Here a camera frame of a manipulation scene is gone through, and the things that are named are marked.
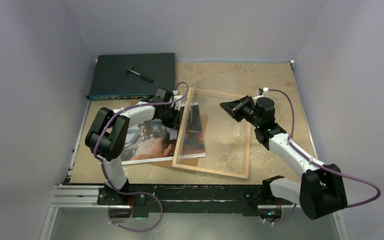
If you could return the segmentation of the printed photo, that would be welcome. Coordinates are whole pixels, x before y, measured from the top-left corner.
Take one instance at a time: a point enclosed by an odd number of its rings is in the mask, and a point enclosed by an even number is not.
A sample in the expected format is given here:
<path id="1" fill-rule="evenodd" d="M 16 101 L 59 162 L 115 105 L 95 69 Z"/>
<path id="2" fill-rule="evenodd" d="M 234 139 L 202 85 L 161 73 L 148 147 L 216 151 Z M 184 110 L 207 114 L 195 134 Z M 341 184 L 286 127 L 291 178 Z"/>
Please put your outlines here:
<path id="1" fill-rule="evenodd" d="M 177 139 L 178 131 L 164 126 L 160 119 L 143 121 L 128 129 L 124 149 L 118 159 L 123 165 L 171 161 Z M 189 117 L 182 140 L 180 159 L 206 156 L 204 127 L 197 102 L 189 105 Z"/>

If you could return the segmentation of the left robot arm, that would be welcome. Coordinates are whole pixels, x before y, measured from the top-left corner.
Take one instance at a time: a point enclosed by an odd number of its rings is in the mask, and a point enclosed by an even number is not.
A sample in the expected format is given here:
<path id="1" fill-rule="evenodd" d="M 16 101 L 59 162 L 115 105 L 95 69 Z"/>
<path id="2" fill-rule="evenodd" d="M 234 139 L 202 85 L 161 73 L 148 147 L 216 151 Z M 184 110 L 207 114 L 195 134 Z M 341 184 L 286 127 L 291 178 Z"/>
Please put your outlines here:
<path id="1" fill-rule="evenodd" d="M 181 106 L 188 94 L 158 89 L 157 93 L 138 103 L 120 109 L 102 107 L 96 114 L 85 137 L 85 145 L 99 161 L 105 185 L 111 188 L 109 197 L 118 205 L 126 203 L 129 191 L 124 186 L 128 182 L 121 161 L 130 127 L 151 120 L 160 120 L 171 130 L 178 130 L 181 123 Z"/>

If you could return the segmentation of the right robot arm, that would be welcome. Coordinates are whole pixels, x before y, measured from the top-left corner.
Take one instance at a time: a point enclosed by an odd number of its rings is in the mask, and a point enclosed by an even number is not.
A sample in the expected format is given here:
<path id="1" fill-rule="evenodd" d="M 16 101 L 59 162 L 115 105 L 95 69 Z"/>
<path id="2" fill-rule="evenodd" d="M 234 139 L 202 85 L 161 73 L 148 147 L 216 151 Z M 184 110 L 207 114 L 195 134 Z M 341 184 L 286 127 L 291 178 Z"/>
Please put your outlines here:
<path id="1" fill-rule="evenodd" d="M 296 145 L 292 136 L 276 122 L 272 99 L 261 97 L 253 100 L 245 96 L 222 102 L 220 107 L 235 121 L 246 120 L 254 126 L 257 141 L 301 176 L 300 183 L 280 175 L 263 180 L 260 196 L 264 202 L 272 204 L 278 199 L 285 199 L 299 205 L 311 220 L 348 206 L 339 167 L 324 164 Z"/>

